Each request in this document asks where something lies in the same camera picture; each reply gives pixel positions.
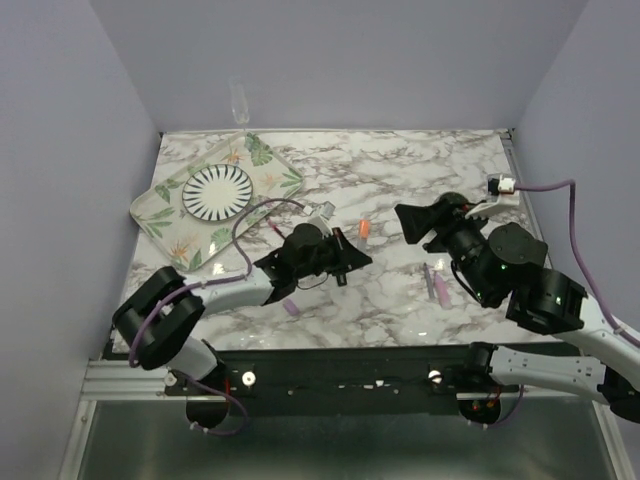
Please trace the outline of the pink highlighter pen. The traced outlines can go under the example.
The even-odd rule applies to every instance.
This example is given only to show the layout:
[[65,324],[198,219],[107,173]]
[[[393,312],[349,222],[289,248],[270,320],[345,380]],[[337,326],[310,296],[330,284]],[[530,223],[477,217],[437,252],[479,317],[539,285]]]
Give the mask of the pink highlighter pen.
[[434,288],[436,291],[439,305],[444,310],[452,308],[451,298],[448,292],[447,284],[438,271],[433,274]]

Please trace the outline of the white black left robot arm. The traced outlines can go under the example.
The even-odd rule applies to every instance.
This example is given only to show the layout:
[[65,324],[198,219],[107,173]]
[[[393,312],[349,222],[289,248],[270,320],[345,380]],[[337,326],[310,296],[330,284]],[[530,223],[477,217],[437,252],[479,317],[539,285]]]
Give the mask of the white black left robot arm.
[[129,346],[132,365],[147,371],[168,367],[209,395],[221,385],[223,360],[207,341],[192,336],[201,318],[279,302],[310,276],[333,276],[344,286],[347,274],[372,263],[340,229],[302,223],[245,274],[188,283],[172,266],[157,270],[115,311],[112,324]]

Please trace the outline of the grey pen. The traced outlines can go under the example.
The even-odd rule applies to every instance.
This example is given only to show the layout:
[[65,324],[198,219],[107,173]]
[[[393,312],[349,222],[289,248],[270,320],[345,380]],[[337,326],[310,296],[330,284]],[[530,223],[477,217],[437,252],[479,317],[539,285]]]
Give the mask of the grey pen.
[[423,263],[423,273],[424,273],[424,278],[425,278],[425,283],[426,283],[426,287],[427,287],[427,292],[428,292],[428,296],[430,300],[435,300],[436,299],[436,293],[435,293],[435,288],[434,288],[434,283],[433,283],[433,278],[429,269],[429,265],[425,262]]

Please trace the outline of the blue black highlighter pen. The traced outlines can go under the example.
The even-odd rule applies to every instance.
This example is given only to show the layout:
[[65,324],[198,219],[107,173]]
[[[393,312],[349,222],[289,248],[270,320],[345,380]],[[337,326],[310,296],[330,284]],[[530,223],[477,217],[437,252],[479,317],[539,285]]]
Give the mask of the blue black highlighter pen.
[[335,279],[338,287],[344,287],[347,285],[346,273],[340,272],[335,275]]

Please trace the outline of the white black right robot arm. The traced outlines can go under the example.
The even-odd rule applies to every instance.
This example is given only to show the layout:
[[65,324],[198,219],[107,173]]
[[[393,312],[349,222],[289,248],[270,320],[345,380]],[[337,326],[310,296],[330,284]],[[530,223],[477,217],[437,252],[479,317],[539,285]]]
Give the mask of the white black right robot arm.
[[600,302],[582,285],[546,267],[545,242],[515,222],[484,235],[483,208],[448,192],[429,206],[398,204],[394,211],[406,242],[447,254],[454,278],[481,307],[505,305],[506,318],[518,327],[581,353],[550,356],[474,342],[462,364],[434,377],[435,388],[542,387],[604,404],[616,416],[638,422],[638,348],[606,320]]

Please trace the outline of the orange clear marker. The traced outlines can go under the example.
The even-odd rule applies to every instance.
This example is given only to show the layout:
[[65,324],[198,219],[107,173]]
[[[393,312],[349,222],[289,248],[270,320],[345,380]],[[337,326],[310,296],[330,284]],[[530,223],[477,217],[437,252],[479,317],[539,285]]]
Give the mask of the orange clear marker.
[[361,219],[358,225],[357,248],[365,252],[370,234],[370,221]]

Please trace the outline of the purple pen cap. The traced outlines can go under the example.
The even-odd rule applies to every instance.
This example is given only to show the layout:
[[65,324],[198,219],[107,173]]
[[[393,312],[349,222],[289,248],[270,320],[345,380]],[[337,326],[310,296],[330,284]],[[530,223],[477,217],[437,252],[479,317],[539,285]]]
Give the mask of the purple pen cap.
[[300,310],[297,305],[289,298],[282,302],[282,306],[291,316],[297,316],[300,314]]

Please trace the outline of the orange pen cap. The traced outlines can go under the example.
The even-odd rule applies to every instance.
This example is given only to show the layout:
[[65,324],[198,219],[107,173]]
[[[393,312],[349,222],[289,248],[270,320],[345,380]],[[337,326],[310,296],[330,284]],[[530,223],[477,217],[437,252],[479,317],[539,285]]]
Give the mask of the orange pen cap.
[[366,219],[361,219],[359,222],[358,236],[360,238],[367,238],[370,231],[370,222]]

